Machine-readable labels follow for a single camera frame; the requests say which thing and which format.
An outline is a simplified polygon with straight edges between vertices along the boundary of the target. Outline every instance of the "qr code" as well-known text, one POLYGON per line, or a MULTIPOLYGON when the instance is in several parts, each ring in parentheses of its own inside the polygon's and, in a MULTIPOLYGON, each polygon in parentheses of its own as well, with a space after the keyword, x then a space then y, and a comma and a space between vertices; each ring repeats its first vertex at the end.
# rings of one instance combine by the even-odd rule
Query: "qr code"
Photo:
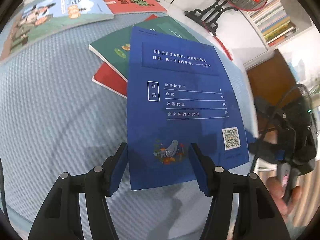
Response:
POLYGON ((224 147, 231 150, 240 147, 239 133, 237 127, 222 129, 224 147))

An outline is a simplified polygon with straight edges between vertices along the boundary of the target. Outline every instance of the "black decorative stand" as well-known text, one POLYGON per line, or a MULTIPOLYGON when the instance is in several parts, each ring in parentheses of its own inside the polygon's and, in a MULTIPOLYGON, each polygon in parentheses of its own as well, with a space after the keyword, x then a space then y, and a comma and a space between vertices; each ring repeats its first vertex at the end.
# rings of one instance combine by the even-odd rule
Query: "black decorative stand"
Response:
POLYGON ((210 31, 213 36, 216 36, 216 31, 218 28, 217 20, 223 14, 225 11, 228 10, 235 10, 237 11, 238 9, 234 6, 226 7, 223 8, 223 6, 228 2, 227 0, 223 1, 221 4, 219 4, 220 0, 216 0, 213 5, 208 7, 207 9, 201 11, 200 9, 195 9, 192 12, 185 11, 184 14, 185 16, 189 17, 191 20, 195 21, 196 23, 200 24, 202 27, 210 31), (204 20, 204 16, 209 13, 212 9, 214 9, 208 17, 206 17, 204 20))

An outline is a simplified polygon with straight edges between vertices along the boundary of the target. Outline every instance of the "metal screw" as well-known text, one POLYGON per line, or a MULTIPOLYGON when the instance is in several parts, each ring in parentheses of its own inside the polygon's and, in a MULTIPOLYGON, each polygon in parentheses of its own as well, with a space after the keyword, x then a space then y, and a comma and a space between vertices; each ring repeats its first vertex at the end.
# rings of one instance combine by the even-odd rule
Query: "metal screw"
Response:
POLYGON ((223 172, 223 168, 220 166, 215 167, 214 170, 219 173, 223 172))
POLYGON ((66 179, 69 176, 67 172, 61 173, 60 178, 66 179))
POLYGON ((252 173, 249 174, 249 177, 251 179, 256 179, 258 177, 258 175, 252 172, 252 173))
POLYGON ((102 167, 101 167, 101 166, 95 166, 95 167, 93 168, 93 170, 94 170, 95 172, 100 172, 100 171, 102 171, 102 167))

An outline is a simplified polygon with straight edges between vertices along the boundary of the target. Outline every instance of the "bird illustration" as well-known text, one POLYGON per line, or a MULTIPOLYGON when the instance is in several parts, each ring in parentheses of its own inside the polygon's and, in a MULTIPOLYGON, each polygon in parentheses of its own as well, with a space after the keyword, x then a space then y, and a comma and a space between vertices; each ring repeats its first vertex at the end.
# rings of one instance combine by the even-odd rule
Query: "bird illustration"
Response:
POLYGON ((176 154, 176 152, 177 152, 177 146, 178 146, 178 141, 177 140, 173 140, 171 145, 165 151, 165 156, 166 157, 174 156, 176 154))

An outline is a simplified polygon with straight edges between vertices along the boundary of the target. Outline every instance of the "table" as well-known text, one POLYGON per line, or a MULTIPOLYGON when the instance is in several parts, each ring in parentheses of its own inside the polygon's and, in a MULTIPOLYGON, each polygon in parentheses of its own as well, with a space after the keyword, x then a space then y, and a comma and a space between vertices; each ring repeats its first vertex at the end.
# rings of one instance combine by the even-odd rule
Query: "table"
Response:
MULTIPOLYGON (((168 14, 201 42, 216 45, 182 10, 161 2, 168 14)), ((85 173, 102 164, 126 141, 126 100, 91 82, 102 61, 88 46, 149 15, 119 15, 111 21, 69 29, 1 64, 1 159, 9 216, 19 231, 30 228, 62 172, 85 173)), ((9 29, 10 22, 0 40, 7 37, 9 29)), ((218 54, 235 90, 244 126, 257 136, 255 109, 243 65, 236 58, 233 65, 220 50, 218 54)), ((249 167, 247 163, 231 172, 246 175, 249 167)), ((204 196, 196 181, 131 191, 127 168, 119 190, 107 203, 120 239, 197 239, 211 198, 204 196)), ((83 194, 80 211, 84 236, 90 239, 83 194)))

